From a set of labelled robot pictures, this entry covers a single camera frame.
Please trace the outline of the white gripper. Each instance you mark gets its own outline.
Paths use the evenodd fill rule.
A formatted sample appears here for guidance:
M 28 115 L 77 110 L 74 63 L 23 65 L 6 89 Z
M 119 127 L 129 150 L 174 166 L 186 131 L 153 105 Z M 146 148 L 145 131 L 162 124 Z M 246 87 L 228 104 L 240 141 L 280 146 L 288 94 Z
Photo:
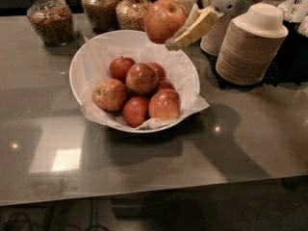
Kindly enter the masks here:
M 189 16 L 185 24 L 166 40 L 165 47 L 170 51 L 182 50 L 208 34 L 222 13 L 229 16 L 245 13 L 253 0 L 201 0 L 205 9 L 195 6 L 198 0 L 174 1 L 181 4 Z

